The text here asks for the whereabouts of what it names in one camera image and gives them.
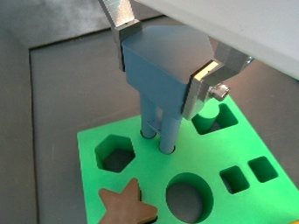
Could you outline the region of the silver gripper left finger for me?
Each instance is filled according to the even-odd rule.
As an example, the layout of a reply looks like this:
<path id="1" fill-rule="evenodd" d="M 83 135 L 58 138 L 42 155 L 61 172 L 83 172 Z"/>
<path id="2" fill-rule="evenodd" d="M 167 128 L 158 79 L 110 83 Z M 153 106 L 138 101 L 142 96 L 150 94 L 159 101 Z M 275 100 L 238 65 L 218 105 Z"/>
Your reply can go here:
<path id="1" fill-rule="evenodd" d="M 126 71 L 122 43 L 143 29 L 137 19 L 130 0 L 98 0 L 111 24 L 114 40 L 118 49 L 119 68 Z"/>

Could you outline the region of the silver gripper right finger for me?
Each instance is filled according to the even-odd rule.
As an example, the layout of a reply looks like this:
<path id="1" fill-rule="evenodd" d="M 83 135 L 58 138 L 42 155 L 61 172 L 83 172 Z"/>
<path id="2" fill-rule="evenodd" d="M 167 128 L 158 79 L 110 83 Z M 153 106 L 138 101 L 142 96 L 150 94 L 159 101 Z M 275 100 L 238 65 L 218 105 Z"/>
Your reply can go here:
<path id="1" fill-rule="evenodd" d="M 214 60 L 191 77 L 190 88 L 182 109 L 182 116 L 191 120 L 210 99 L 222 102 L 230 94 L 225 81 L 238 75 L 254 58 L 219 43 Z"/>

